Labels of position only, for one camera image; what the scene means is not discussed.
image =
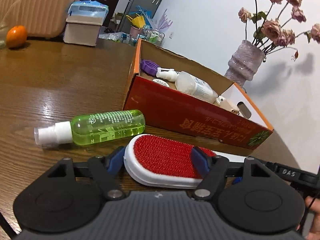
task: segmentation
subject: suitcase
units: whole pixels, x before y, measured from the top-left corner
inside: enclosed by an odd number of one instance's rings
[[[0,0],[0,22],[15,1]],[[56,37],[63,32],[68,9],[74,1],[77,0],[21,0],[18,12],[8,24],[25,26],[30,37]]]

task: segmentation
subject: purple glittery vase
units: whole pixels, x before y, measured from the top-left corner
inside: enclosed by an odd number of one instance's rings
[[[243,87],[247,80],[253,79],[253,75],[258,71],[265,57],[261,49],[253,46],[250,41],[243,40],[231,56],[228,62],[229,68],[224,76]]]

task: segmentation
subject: white plastic bottle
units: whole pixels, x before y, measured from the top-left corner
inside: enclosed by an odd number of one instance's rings
[[[213,104],[218,94],[203,80],[182,71],[175,82],[178,91]]]

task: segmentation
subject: flower stem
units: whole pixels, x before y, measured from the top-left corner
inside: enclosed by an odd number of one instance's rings
[[[258,48],[261,48],[264,44],[266,44],[270,39],[267,39],[261,46],[259,46]]]
[[[268,13],[267,13],[267,15],[266,15],[266,19],[267,19],[267,17],[268,17],[268,15],[269,15],[269,13],[270,13],[270,11],[271,11],[271,9],[272,9],[272,7],[273,7],[274,4],[275,4],[274,2],[271,3],[271,7],[270,7],[270,9],[269,9],[269,11],[268,11]]]
[[[302,32],[302,33],[299,33],[297,36],[296,36],[296,38],[298,38],[300,35],[302,35],[302,34],[304,34],[304,33],[306,33],[306,32],[309,32],[310,30],[308,30],[308,31],[305,31],[305,32]]]
[[[268,46],[266,46],[264,49],[263,49],[263,52],[266,54],[267,53],[267,50],[270,49],[270,47],[272,46],[272,43]]]
[[[289,20],[287,20],[282,26],[281,26],[281,28],[283,27],[283,26],[285,26],[288,22],[290,22],[292,20],[292,18],[290,18]]]
[[[271,9],[272,9],[272,7],[273,7],[274,4],[275,4],[275,3],[271,3],[271,7],[270,7],[270,9],[269,9],[269,11],[268,11],[268,13],[267,13],[267,15],[266,15],[266,19],[267,19],[267,17],[268,17],[268,15],[269,15],[269,13],[270,13],[270,11],[271,11]],[[266,22],[266,19],[263,20],[263,23],[261,24],[261,27],[262,27],[262,26],[264,25],[264,23]],[[262,43],[261,46],[259,46],[259,48],[261,48],[262,46],[264,47],[264,44],[266,44],[266,42],[265,42],[265,43]]]
[[[294,50],[298,50],[297,48],[294,48],[294,47],[283,47],[283,48],[281,48],[281,49],[294,49]],[[272,54],[272,53],[277,52],[277,51],[279,51],[279,50],[281,50],[281,49],[276,49],[276,50],[274,50],[273,52],[267,52],[266,55]]]
[[[258,37],[258,24],[257,24],[257,18],[258,18],[258,5],[257,5],[257,0],[256,2],[256,38]]]
[[[289,4],[289,3],[287,2],[287,3],[285,4],[285,6],[282,8],[282,10],[280,11],[280,13],[279,13],[279,15],[278,15],[278,17],[277,17],[278,20],[279,20],[280,15],[282,14],[282,12],[284,11],[284,9],[287,7],[288,4]]]

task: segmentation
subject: white spray nozzle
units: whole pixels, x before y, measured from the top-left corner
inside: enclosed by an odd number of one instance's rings
[[[166,79],[170,82],[175,82],[177,80],[178,75],[179,75],[179,72],[174,71],[173,68],[161,68],[161,67],[157,69],[157,74],[156,74],[158,78]]]

